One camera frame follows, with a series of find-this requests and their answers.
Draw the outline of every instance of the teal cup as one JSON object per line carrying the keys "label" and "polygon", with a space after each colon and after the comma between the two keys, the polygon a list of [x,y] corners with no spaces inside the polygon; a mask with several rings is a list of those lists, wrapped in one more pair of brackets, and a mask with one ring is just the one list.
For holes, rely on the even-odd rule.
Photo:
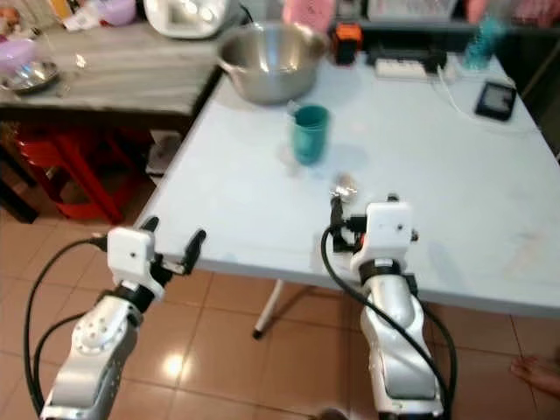
{"label": "teal cup", "polygon": [[312,165],[323,155],[329,125],[329,111],[319,105],[304,105],[291,113],[291,146],[301,165]]}

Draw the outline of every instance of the cable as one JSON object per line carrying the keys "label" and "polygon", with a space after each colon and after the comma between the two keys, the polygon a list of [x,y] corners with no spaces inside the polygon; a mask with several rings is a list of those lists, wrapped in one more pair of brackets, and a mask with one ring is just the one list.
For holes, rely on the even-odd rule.
{"label": "cable", "polygon": [[248,21],[252,24],[253,22],[255,22],[253,20],[253,17],[251,16],[251,12],[249,11],[249,9],[244,6],[243,4],[239,3],[239,7],[241,7],[241,9],[245,12],[245,14],[247,15],[247,19]]}
{"label": "cable", "polygon": [[469,72],[462,72],[457,68],[455,70],[457,71],[458,79],[460,81],[485,81],[490,77],[495,76],[496,82],[508,84],[512,88],[515,88],[517,86],[515,80],[513,80],[507,74],[496,72],[494,70],[484,70],[483,72],[474,72],[473,70]]}
{"label": "cable", "polygon": [[41,376],[39,372],[39,365],[41,362],[41,352],[43,351],[43,346],[45,345],[46,341],[49,339],[51,334],[57,330],[57,328],[60,328],[61,326],[67,324],[68,322],[72,322],[75,321],[76,319],[80,319],[85,314],[86,314],[85,312],[78,313],[76,315],[73,315],[72,317],[64,318],[61,321],[57,322],[56,324],[51,325],[51,327],[48,330],[46,330],[46,332],[38,341],[37,348],[35,350],[35,355],[33,356],[33,383],[35,386],[35,391],[38,397],[38,401],[41,403],[41,406],[45,405],[45,398],[43,396],[43,390],[41,389],[41,380],[40,380]]}
{"label": "cable", "polygon": [[88,238],[88,239],[81,239],[79,241],[74,241],[66,245],[64,248],[59,250],[52,258],[47,262],[45,267],[39,273],[37,280],[31,287],[31,292],[29,294],[29,298],[27,299],[27,307],[25,309],[25,319],[24,319],[24,374],[25,374],[25,381],[27,382],[27,388],[29,389],[29,394],[31,396],[31,402],[33,403],[33,408],[37,413],[37,416],[40,415],[41,410],[43,409],[43,405],[45,404],[44,398],[42,395],[39,394],[38,390],[35,388],[35,380],[32,376],[32,366],[31,366],[31,355],[29,350],[29,332],[30,332],[30,324],[31,324],[31,315],[32,315],[32,307],[33,307],[33,300],[35,299],[35,294],[37,293],[37,289],[41,285],[43,278],[45,277],[47,271],[56,263],[56,261],[64,255],[68,250],[77,247],[82,244],[94,244],[97,245],[97,242],[100,238]]}
{"label": "cable", "polygon": [[504,132],[504,133],[523,134],[523,133],[536,133],[536,132],[540,133],[541,132],[538,128],[533,128],[533,129],[510,129],[509,127],[501,127],[499,125],[496,125],[495,123],[480,120],[479,118],[465,112],[455,102],[455,98],[453,97],[452,91],[449,89],[449,85],[445,81],[444,70],[441,68],[441,66],[437,66],[437,75],[439,76],[439,81],[441,82],[441,86],[444,87],[444,91],[447,93],[447,96],[449,97],[449,101],[451,102],[451,105],[455,108],[455,110],[459,113],[460,116],[466,118],[471,123],[475,123],[475,124],[480,125],[482,127],[486,127],[488,129],[492,129],[492,130],[498,130],[498,131]]}
{"label": "cable", "polygon": [[451,399],[449,397],[449,391],[447,386],[445,385],[444,377],[440,374],[438,367],[435,365],[431,357],[424,351],[423,348],[420,347],[416,341],[408,335],[408,333],[399,325],[397,324],[389,315],[387,315],[384,311],[379,309],[377,306],[372,304],[366,297],[361,295],[357,290],[355,290],[352,286],[347,284],[344,280],[342,280],[335,272],[331,263],[329,262],[328,255],[326,253],[326,240],[328,239],[329,235],[333,233],[335,229],[338,229],[340,226],[331,225],[323,235],[321,236],[321,258],[323,259],[323,264],[329,275],[331,276],[332,280],[347,294],[350,295],[351,298],[357,300],[362,305],[367,306],[369,309],[375,312],[377,316],[382,318],[385,322],[387,322],[391,327],[393,327],[401,336],[414,348],[420,357],[426,362],[426,364],[430,367],[433,374],[436,376],[437,383],[440,388],[441,392],[441,399],[442,405],[444,406],[444,419],[451,420],[452,413],[451,413]]}
{"label": "cable", "polygon": [[455,388],[457,387],[457,377],[458,377],[458,362],[457,362],[457,349],[455,348],[455,343],[453,343],[452,335],[449,330],[445,327],[444,323],[432,312],[430,309],[423,304],[423,312],[428,316],[429,319],[436,325],[437,329],[444,336],[444,340],[447,343],[447,351],[449,352],[449,401],[453,403],[455,399]]}

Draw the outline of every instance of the white table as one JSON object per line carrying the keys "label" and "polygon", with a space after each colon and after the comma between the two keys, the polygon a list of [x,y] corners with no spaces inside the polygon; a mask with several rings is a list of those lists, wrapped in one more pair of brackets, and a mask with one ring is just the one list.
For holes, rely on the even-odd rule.
{"label": "white table", "polygon": [[[497,62],[491,71],[502,73]],[[451,84],[462,109],[473,109],[483,80]],[[330,184],[349,172],[360,192],[346,214],[389,192],[413,206],[420,241],[408,261],[421,298],[560,317],[560,171],[521,100],[509,123],[481,126],[438,83],[325,63],[302,102],[333,119],[324,160],[298,169],[285,107],[253,105],[220,81],[144,209],[160,218],[157,251],[179,256],[204,228],[203,269],[335,287],[319,237]]]}

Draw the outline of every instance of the electrical cable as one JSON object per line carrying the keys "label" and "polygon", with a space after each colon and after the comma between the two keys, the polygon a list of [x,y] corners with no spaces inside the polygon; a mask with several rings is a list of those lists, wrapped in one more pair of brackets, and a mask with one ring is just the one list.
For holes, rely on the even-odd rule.
{"label": "electrical cable", "polygon": [[482,127],[486,127],[487,129],[496,130],[496,131],[499,131],[499,132],[502,132],[502,133],[508,133],[508,134],[509,133],[511,133],[511,134],[530,134],[530,133],[540,133],[541,132],[538,129],[538,127],[531,128],[531,129],[530,128],[527,128],[527,129],[511,129],[509,127],[502,127],[500,125],[497,125],[496,123],[481,120],[481,119],[465,112],[455,102],[455,98],[453,97],[452,91],[449,89],[449,85],[445,81],[444,70],[441,68],[441,66],[437,66],[437,75],[439,76],[439,81],[441,82],[441,86],[444,88],[445,93],[449,97],[449,101],[450,101],[451,105],[455,108],[455,110],[458,112],[458,114],[460,116],[466,118],[471,123],[480,125]]}
{"label": "electrical cable", "polygon": [[25,309],[25,319],[24,319],[24,374],[25,374],[25,381],[27,382],[27,388],[29,390],[29,394],[31,396],[31,402],[33,404],[33,408],[37,413],[37,416],[40,415],[41,410],[43,409],[43,405],[45,404],[44,398],[42,395],[39,394],[38,390],[35,387],[36,381],[39,381],[39,378],[34,379],[32,375],[32,366],[31,366],[31,352],[29,349],[29,341],[30,341],[30,324],[31,324],[31,315],[32,315],[32,307],[33,307],[33,300],[35,299],[35,294],[37,293],[37,289],[41,285],[47,271],[57,262],[57,260],[63,256],[67,251],[70,249],[77,247],[83,244],[92,244],[98,245],[98,241],[100,238],[87,238],[81,239],[79,241],[74,241],[67,244],[65,247],[60,249],[55,255],[51,257],[51,259],[47,262],[45,267],[39,273],[37,280],[31,287],[31,292],[29,294],[29,298],[27,299],[27,306]]}
{"label": "electrical cable", "polygon": [[455,389],[457,387],[457,377],[458,377],[458,360],[457,360],[457,349],[455,348],[455,343],[453,343],[452,335],[449,333],[447,327],[444,323],[432,312],[430,309],[423,304],[423,312],[428,316],[429,319],[436,325],[437,329],[444,336],[445,343],[447,343],[447,351],[449,353],[449,400],[453,403],[455,399]]}
{"label": "electrical cable", "polygon": [[43,390],[41,389],[41,380],[40,380],[40,363],[41,363],[41,353],[43,352],[43,347],[45,346],[46,341],[49,339],[52,333],[54,333],[58,328],[67,324],[68,322],[75,321],[76,319],[80,319],[86,313],[77,313],[72,317],[64,318],[57,322],[54,325],[51,325],[48,330],[42,335],[39,339],[37,348],[35,349],[35,355],[33,356],[33,383],[35,385],[36,394],[38,397],[38,401],[41,403],[41,406],[45,405],[45,397],[43,396]]}
{"label": "electrical cable", "polygon": [[245,12],[245,14],[247,15],[247,19],[248,21],[252,24],[253,22],[255,22],[253,20],[253,17],[251,16],[251,12],[249,11],[249,9],[247,8],[247,6],[239,3],[239,7],[241,7],[241,9]]}
{"label": "electrical cable", "polygon": [[382,311],[377,306],[372,304],[366,297],[364,297],[361,293],[359,293],[357,290],[355,290],[352,286],[350,286],[348,283],[346,283],[344,280],[342,280],[342,278],[340,278],[334,272],[333,266],[329,262],[328,255],[326,253],[326,241],[327,241],[329,235],[331,235],[335,231],[335,229],[338,229],[338,228],[340,228],[339,225],[331,225],[327,229],[325,229],[325,232],[323,232],[323,235],[321,236],[321,244],[320,244],[321,258],[323,259],[323,264],[325,265],[325,268],[326,268],[327,272],[331,276],[332,280],[334,280],[334,282],[344,292],[346,292],[348,295],[350,295],[350,297],[353,298],[354,300],[357,300],[362,305],[364,305],[364,306],[368,307],[369,309],[371,309],[372,311],[374,311],[377,316],[379,316],[381,319],[383,319],[385,322],[387,322],[391,327],[393,327],[399,334],[401,334],[401,336],[418,352],[420,357],[422,357],[422,359],[426,362],[426,364],[431,369],[433,374],[436,376],[437,383],[438,383],[439,388],[440,388],[442,405],[444,407],[444,419],[445,420],[451,420],[451,418],[452,418],[452,413],[451,413],[452,400],[450,399],[449,391],[448,391],[447,385],[445,384],[444,377],[439,372],[438,367],[435,365],[435,363],[431,359],[431,357],[389,315],[387,315],[384,311]]}

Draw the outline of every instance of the brown floor tile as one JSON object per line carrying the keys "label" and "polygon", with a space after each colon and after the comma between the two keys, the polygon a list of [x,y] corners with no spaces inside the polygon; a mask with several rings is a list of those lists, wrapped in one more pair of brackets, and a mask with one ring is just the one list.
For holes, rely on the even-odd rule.
{"label": "brown floor tile", "polygon": [[107,265],[107,254],[103,252],[95,253],[76,286],[93,291],[111,290],[115,287],[113,274]]}
{"label": "brown floor tile", "polygon": [[[455,346],[519,354],[519,346],[509,315],[439,304],[432,304],[430,308],[451,333]],[[435,327],[433,334],[436,343],[445,343],[443,336]]]}
{"label": "brown floor tile", "polygon": [[176,304],[202,305],[213,273],[196,269],[190,276],[173,276],[165,286],[164,300]]}
{"label": "brown floor tile", "polygon": [[560,319],[514,317],[514,325],[523,355],[560,360]]}
{"label": "brown floor tile", "polygon": [[54,227],[5,223],[0,227],[0,274],[18,277]]}
{"label": "brown floor tile", "polygon": [[[57,226],[60,223],[60,220],[64,218],[39,185],[30,188],[25,185],[25,183],[21,182],[16,185],[12,185],[11,188],[25,202],[27,202],[27,204],[37,211],[38,216],[33,221],[34,226],[45,225],[54,227]],[[0,224],[4,222],[19,223],[18,220],[13,218],[5,209],[0,209]]]}
{"label": "brown floor tile", "polygon": [[171,408],[171,388],[122,381],[110,420],[165,420]]}
{"label": "brown floor tile", "polygon": [[[43,243],[38,253],[31,259],[22,272],[22,278],[35,280],[45,264],[60,249],[70,242],[87,239],[88,234],[78,229],[55,228],[54,232]],[[45,277],[45,283],[63,284],[75,286],[89,262],[93,259],[95,252],[101,252],[91,245],[80,245],[66,252],[59,261],[54,264]]]}
{"label": "brown floor tile", "polygon": [[20,195],[22,199],[27,201],[38,212],[37,219],[35,219],[33,225],[57,226],[65,219],[40,185],[27,188]]}
{"label": "brown floor tile", "polygon": [[[60,321],[80,312],[89,311],[98,297],[99,293],[96,291],[74,290],[56,316],[55,321]],[[67,358],[71,346],[72,330],[76,322],[73,321],[65,324],[51,334],[43,348],[41,360],[61,364]]]}
{"label": "brown floor tile", "polygon": [[280,411],[279,409],[266,409],[258,407],[255,413],[255,420],[308,420],[308,416],[303,414],[294,414],[288,411]]}
{"label": "brown floor tile", "polygon": [[259,403],[317,414],[325,407],[346,411],[349,331],[279,321],[271,331]]}
{"label": "brown floor tile", "polygon": [[0,353],[0,414],[24,376],[23,361],[21,357]]}
{"label": "brown floor tile", "polygon": [[[0,304],[0,346],[11,353],[22,353],[25,307],[31,282],[16,282]],[[55,284],[39,286],[31,313],[31,352],[39,336],[46,331],[60,311],[72,289]]]}
{"label": "brown floor tile", "polygon": [[560,400],[554,396],[548,395],[533,389],[535,395],[536,411],[538,420],[558,420],[560,418]]}
{"label": "brown floor tile", "polygon": [[[47,395],[50,392],[57,372],[58,369],[53,365],[46,363],[41,365],[41,388],[43,394]],[[17,384],[15,391],[11,395],[0,416],[0,420],[14,419],[37,420],[24,378]]]}
{"label": "brown floor tile", "polygon": [[256,316],[204,309],[180,387],[253,403],[263,376],[268,337],[251,337]]}
{"label": "brown floor tile", "polygon": [[341,291],[287,283],[278,299],[275,317],[342,328],[348,325],[348,313]]}
{"label": "brown floor tile", "polygon": [[[536,418],[529,386],[509,373],[511,360],[507,355],[458,349],[454,420]],[[449,358],[442,346],[437,348],[437,364],[442,375],[448,377]]]}
{"label": "brown floor tile", "polygon": [[169,420],[248,420],[254,414],[252,405],[176,391]]}
{"label": "brown floor tile", "polygon": [[57,225],[60,229],[80,230],[84,235],[106,234],[113,226],[108,220],[97,219],[66,219],[62,218]]}
{"label": "brown floor tile", "polygon": [[350,420],[374,420],[374,393],[369,374],[369,345],[360,332],[350,334]]}
{"label": "brown floor tile", "polygon": [[145,314],[123,377],[174,386],[194,335],[199,310],[182,304],[154,304]]}
{"label": "brown floor tile", "polygon": [[11,286],[13,286],[16,281],[14,277],[0,276],[0,300],[10,293]]}
{"label": "brown floor tile", "polygon": [[228,311],[261,313],[275,280],[214,273],[206,297],[208,308]]}

